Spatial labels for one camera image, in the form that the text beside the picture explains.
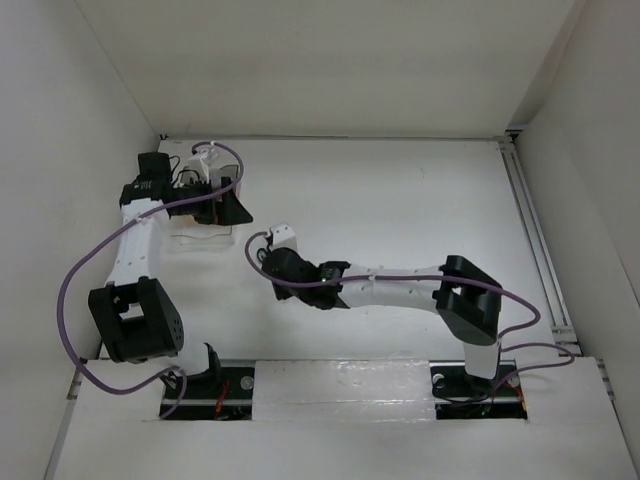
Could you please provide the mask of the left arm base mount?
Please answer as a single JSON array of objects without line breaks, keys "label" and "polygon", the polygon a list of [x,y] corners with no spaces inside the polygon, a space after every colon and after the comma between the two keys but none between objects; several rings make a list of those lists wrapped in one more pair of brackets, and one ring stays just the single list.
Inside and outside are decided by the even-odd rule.
[{"label": "left arm base mount", "polygon": [[190,377],[184,398],[180,384],[165,385],[159,415],[175,421],[249,421],[252,419],[255,364],[222,364],[221,378]]}]

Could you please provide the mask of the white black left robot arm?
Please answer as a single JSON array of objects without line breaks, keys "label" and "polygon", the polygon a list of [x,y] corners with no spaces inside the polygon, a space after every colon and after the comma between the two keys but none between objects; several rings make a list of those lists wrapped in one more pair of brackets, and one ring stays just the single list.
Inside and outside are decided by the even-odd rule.
[{"label": "white black left robot arm", "polygon": [[138,157],[139,173],[123,187],[119,206],[125,232],[113,269],[88,306],[109,358],[116,363],[158,360],[176,365],[201,396],[222,387],[222,368],[213,347],[188,339],[180,314],[158,278],[163,241],[174,217],[205,226],[249,224],[253,217],[240,203],[240,170],[215,164],[214,143],[200,142],[186,167],[175,171],[166,153]]}]

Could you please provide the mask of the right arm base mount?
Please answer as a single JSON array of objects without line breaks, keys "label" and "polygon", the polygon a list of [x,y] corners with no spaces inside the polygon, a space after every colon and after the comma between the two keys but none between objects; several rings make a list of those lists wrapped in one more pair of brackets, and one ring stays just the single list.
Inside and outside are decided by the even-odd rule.
[{"label": "right arm base mount", "polygon": [[430,365],[437,420],[528,418],[514,362],[502,362],[493,380],[469,375],[461,362]]}]

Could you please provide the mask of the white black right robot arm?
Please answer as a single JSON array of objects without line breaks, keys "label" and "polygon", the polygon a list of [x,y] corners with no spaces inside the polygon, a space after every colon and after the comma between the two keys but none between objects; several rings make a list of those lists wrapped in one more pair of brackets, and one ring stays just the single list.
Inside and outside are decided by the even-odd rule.
[{"label": "white black right robot arm", "polygon": [[295,297],[320,310],[390,306],[440,316],[463,344],[465,387],[481,395],[497,384],[502,286],[465,257],[449,255],[427,269],[389,270],[346,261],[314,265],[280,247],[260,248],[257,260],[278,300]]}]

